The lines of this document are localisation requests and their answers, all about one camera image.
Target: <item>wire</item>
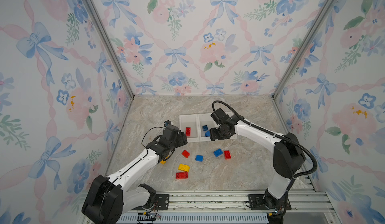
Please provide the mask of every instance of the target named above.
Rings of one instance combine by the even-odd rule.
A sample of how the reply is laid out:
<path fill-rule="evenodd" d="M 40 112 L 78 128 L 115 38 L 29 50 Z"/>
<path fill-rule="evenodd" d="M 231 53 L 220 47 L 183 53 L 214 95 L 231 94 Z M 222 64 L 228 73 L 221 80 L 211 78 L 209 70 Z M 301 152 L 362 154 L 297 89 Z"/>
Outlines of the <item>wire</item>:
<path fill-rule="evenodd" d="M 265 132 L 265 133 L 267 133 L 267 134 L 269 134 L 269 135 L 273 135 L 274 137 L 277 137 L 278 139 L 281 139 L 281 140 L 284 140 L 284 141 L 286 141 L 286 142 L 288 142 L 288 143 L 290 143 L 290 144 L 293 144 L 293 145 L 295 145 L 295 146 L 297 146 L 298 148 L 300 148 L 303 152 L 305 152 L 309 157 L 310 157 L 310 159 L 311 159 L 311 161 L 312 161 L 312 163 L 313 163 L 313 167 L 310 169 L 310 170 L 308 170 L 308 171 L 304 171 L 304 172 L 300 172 L 300 173 L 297 173 L 297 174 L 295 174 L 294 176 L 293 176 L 293 178 L 295 179 L 295 178 L 297 178 L 297 177 L 299 177 L 299 176 L 301 176 L 301 175 L 309 175 L 309 174 L 311 174 L 311 173 L 313 173 L 313 172 L 315 172 L 316 170 L 317 170 L 317 167 L 318 167 L 318 165 L 317 165 L 317 160 L 315 159 L 315 157 L 311 154 L 311 152 L 310 151 L 308 151 L 305 147 L 303 147 L 302 145 L 300 145 L 299 143 L 297 143 L 297 142 L 295 142 L 295 141 L 293 141 L 293 140 L 290 140 L 289 138 L 287 138 L 287 137 L 284 137 L 284 136 L 281 136 L 281 135 L 274 135 L 275 133 L 274 132 L 272 132 L 272 131 L 270 131 L 270 130 L 267 130 L 267 129 L 264 129 L 264 128 L 262 128 L 262 127 L 260 127 L 260 126 L 257 126 L 257 125 L 255 125 L 255 124 L 253 124 L 253 123 L 250 123 L 249 121 L 246 121 L 242 116 L 240 116 L 230 105 L 228 105 L 227 103 L 225 103 L 225 102 L 223 102 L 223 101 L 220 101 L 220 100 L 215 100 L 213 103 L 212 103 L 212 108 L 213 108 L 213 111 L 215 111 L 215 108 L 214 108 L 214 104 L 215 103 L 221 103 L 221 104 L 223 104 L 224 106 L 226 106 L 227 108 L 229 108 L 240 120 L 242 120 L 245 124 L 247 124 L 247 125 L 250 125 L 250 126 L 252 126 L 252 127 L 254 127 L 254 128 L 256 128 L 256 129 L 258 129 L 258 130 L 261 130 L 261 131 L 263 131 L 263 132 Z"/>

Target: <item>white plastic container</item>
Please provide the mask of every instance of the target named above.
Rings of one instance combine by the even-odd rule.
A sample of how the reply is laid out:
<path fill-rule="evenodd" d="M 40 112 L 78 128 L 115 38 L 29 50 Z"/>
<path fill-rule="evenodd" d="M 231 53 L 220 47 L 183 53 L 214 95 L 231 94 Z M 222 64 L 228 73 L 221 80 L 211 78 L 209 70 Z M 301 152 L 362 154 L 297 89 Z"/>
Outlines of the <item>white plastic container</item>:
<path fill-rule="evenodd" d="M 227 115 L 233 115 L 232 112 L 226 112 Z M 187 136 L 188 142 L 211 141 L 210 137 L 206 137 L 206 131 L 203 130 L 203 125 L 207 125 L 209 131 L 211 128 L 217 128 L 219 125 L 215 124 L 211 114 L 197 114 L 197 115 L 180 115 L 179 128 L 186 131 L 186 127 L 191 128 L 191 135 Z M 237 135 L 233 135 L 230 140 L 237 139 Z"/>

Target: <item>red lego brick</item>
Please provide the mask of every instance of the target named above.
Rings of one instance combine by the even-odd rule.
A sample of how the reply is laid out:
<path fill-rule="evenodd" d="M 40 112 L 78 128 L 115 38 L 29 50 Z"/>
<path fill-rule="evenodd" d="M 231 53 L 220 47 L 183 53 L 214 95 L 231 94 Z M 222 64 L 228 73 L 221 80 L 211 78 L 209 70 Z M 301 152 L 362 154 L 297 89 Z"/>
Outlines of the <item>red lego brick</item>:
<path fill-rule="evenodd" d="M 187 179 L 189 177 L 188 172 L 177 172 L 176 178 L 177 179 Z"/>
<path fill-rule="evenodd" d="M 184 157 L 186 157 L 186 158 L 189 158 L 190 153 L 187 152 L 186 150 L 184 150 L 184 151 L 182 152 L 182 155 L 183 155 Z"/>
<path fill-rule="evenodd" d="M 186 127 L 186 136 L 190 136 L 191 135 L 191 128 L 190 127 Z"/>
<path fill-rule="evenodd" d="M 226 159 L 226 160 L 231 159 L 231 155 L 230 155 L 230 151 L 229 150 L 225 150 L 224 151 L 224 159 Z"/>

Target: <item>floral wallpaper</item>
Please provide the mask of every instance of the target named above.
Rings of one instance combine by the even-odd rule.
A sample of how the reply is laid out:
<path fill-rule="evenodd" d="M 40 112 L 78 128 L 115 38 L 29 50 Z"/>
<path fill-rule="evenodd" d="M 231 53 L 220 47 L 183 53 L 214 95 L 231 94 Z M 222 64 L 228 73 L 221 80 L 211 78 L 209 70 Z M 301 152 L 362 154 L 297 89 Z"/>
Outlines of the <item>floral wallpaper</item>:
<path fill-rule="evenodd" d="M 130 98 L 82 0 L 0 4 L 0 223 L 77 223 Z"/>
<path fill-rule="evenodd" d="M 93 1 L 141 95 L 272 94 L 300 42 L 282 53 L 320 9 L 320 0 Z"/>
<path fill-rule="evenodd" d="M 385 0 L 337 0 L 277 98 L 344 224 L 385 223 L 384 55 Z"/>

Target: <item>gray marble surface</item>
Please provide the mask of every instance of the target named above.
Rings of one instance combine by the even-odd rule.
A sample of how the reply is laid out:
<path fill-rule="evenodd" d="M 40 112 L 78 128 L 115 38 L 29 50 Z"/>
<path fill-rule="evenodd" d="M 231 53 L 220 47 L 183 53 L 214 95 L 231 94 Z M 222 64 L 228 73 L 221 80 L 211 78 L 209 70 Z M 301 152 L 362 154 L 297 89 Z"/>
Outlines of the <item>gray marble surface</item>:
<path fill-rule="evenodd" d="M 129 115 L 123 127 L 108 174 L 118 171 L 137 157 L 143 150 L 141 140 L 152 127 L 163 126 L 170 120 L 179 126 L 179 115 L 212 113 L 211 103 L 221 100 L 228 103 L 240 115 L 269 130 L 283 133 L 277 114 L 269 96 L 135 96 Z M 229 111 L 225 106 L 216 104 Z M 144 145 L 161 134 L 162 129 L 151 130 L 144 139 Z M 213 152 L 221 148 L 229 150 L 231 159 L 224 155 L 215 157 Z M 181 155 L 183 150 L 189 158 Z M 203 155 L 203 162 L 195 161 L 196 155 Z M 133 184 L 136 188 L 146 183 L 161 190 L 255 190 L 266 189 L 272 181 L 274 169 L 273 154 L 261 145 L 238 136 L 236 140 L 195 142 L 177 148 L 173 156 L 162 165 L 150 169 Z M 179 164 L 190 166 L 189 178 L 176 179 Z M 293 188 L 307 188 L 297 180 Z"/>

